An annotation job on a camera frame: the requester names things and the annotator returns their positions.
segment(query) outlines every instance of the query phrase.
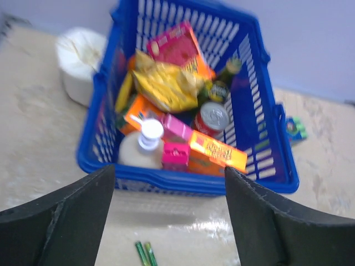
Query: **bottle neck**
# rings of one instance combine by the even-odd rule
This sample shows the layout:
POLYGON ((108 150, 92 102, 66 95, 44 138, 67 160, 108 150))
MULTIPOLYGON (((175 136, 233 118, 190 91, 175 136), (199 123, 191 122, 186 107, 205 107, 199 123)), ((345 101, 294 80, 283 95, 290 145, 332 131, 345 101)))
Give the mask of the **bottle neck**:
POLYGON ((142 154, 151 154, 156 150, 159 139, 148 139, 142 133, 138 137, 138 146, 142 154))
POLYGON ((226 66, 223 68, 222 72, 220 72, 216 78, 227 85, 230 89, 234 76, 239 73, 241 69, 241 62, 238 59, 230 58, 228 59, 226 66))

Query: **green bottle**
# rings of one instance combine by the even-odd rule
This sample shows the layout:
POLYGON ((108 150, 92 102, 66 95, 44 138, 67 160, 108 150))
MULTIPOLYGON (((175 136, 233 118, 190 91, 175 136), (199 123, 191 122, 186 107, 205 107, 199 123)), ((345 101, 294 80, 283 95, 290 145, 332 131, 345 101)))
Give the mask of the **green bottle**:
POLYGON ((233 78, 239 73, 241 67, 242 63, 237 57, 228 59, 226 66, 218 73, 217 77, 205 83, 197 97, 199 107, 207 101, 223 104, 228 97, 233 78))

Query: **lavender wall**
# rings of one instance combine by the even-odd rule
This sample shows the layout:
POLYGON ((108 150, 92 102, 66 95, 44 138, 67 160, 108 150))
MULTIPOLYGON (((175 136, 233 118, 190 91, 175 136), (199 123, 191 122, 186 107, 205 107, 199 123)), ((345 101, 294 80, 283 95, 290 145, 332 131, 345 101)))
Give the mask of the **lavender wall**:
MULTIPOLYGON (((355 100, 355 2, 224 0, 258 16, 274 86, 355 100)), ((36 27, 59 33, 81 25, 107 33, 116 0, 0 0, 36 27)))
POLYGON ((3 12, 3 9, 0 5, 0 31, 2 29, 3 23, 4 23, 4 12, 3 12))

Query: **yellow package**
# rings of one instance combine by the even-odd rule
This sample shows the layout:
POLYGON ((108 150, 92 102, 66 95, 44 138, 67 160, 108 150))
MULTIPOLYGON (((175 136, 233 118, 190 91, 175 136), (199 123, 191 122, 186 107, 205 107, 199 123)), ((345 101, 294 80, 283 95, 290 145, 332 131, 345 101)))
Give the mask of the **yellow package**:
POLYGON ((132 73, 130 71, 127 72, 126 77, 123 80, 123 83, 121 85, 116 105, 115 105, 115 111, 117 113, 122 112, 122 110, 125 108, 127 101, 129 99, 129 95, 131 94, 133 88, 133 77, 132 73))
POLYGON ((177 113, 197 107, 197 95, 205 78, 179 66, 155 62, 143 52, 136 52, 133 71, 136 90, 163 112, 177 113))
POLYGON ((246 173, 247 154, 227 144, 193 131, 189 145, 189 171, 204 175, 224 176, 226 166, 246 173))

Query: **orange box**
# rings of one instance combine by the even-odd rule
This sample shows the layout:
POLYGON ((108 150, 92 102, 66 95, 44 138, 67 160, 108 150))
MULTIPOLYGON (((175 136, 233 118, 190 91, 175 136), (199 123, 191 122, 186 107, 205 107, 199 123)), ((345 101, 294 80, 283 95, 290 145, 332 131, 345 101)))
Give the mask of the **orange box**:
POLYGON ((246 173, 247 154, 196 130, 189 141, 189 172, 224 177, 226 166, 246 173))
POLYGON ((155 107, 143 95, 138 94, 133 100, 131 106, 128 107, 128 110, 121 115, 119 114, 116 120, 116 127, 124 135, 141 129, 141 125, 134 121, 130 115, 134 115, 141 120, 147 118, 159 119, 163 115, 163 112, 155 107))
POLYGON ((206 79, 212 79, 216 75, 208 66, 188 21, 181 22, 150 40, 146 48, 156 61, 178 65, 206 79))

